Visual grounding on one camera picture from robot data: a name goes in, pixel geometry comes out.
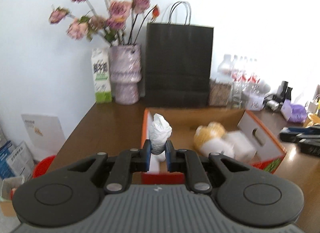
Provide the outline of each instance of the vase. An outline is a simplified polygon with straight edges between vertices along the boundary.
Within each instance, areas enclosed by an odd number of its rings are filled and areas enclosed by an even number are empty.
[[[116,103],[131,105],[139,101],[137,83],[142,78],[140,60],[140,45],[110,47],[110,80],[115,84]]]

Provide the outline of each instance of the cardboard box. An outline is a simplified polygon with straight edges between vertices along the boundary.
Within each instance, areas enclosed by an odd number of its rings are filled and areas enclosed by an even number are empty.
[[[12,177],[4,179],[0,192],[0,207],[2,213],[6,217],[14,217],[16,213],[12,206],[12,201],[10,200],[10,192],[13,188],[18,188],[24,183],[24,177]]]
[[[196,129],[207,126],[210,122],[219,122],[229,132],[241,130],[257,149],[252,166],[274,173],[286,152],[277,138],[251,112],[239,109],[205,108],[205,109],[161,109],[147,108],[144,113],[141,147],[148,139],[148,126],[157,113],[169,122],[172,127],[172,141],[175,149],[194,150],[193,137]],[[166,162],[160,164],[160,174],[142,173],[144,184],[181,184],[184,183],[182,173],[168,173]]]

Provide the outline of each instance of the orange box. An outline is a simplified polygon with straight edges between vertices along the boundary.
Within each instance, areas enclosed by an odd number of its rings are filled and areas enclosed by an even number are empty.
[[[274,173],[284,159],[286,152],[278,139],[251,112],[239,109],[204,108],[204,109],[162,109],[147,108],[144,112],[141,147],[148,139],[148,126],[154,114],[162,115],[172,127],[169,140],[175,149],[195,150],[193,137],[196,129],[210,122],[221,123],[228,132],[241,130],[257,149],[257,154],[250,165]],[[160,164],[160,173],[142,173],[143,184],[183,184],[184,174],[169,173],[166,162]]]

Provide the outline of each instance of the green leaf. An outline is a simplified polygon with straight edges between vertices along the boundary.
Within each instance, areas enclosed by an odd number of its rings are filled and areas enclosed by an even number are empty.
[[[82,16],[79,20],[79,23],[84,23],[84,22],[88,23],[89,20],[90,20],[90,17]]]
[[[91,40],[92,40],[92,36],[91,36],[90,33],[87,34],[87,40],[88,40],[89,42],[91,42]]]
[[[116,33],[112,33],[112,32],[106,32],[106,35],[104,36],[104,38],[106,39],[106,41],[108,41],[110,44],[116,40],[115,38]]]

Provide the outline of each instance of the white plastic bag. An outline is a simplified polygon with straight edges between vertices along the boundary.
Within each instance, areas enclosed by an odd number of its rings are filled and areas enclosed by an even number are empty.
[[[172,133],[172,128],[162,115],[155,114],[149,127],[151,153],[159,155],[164,151],[165,142]]]

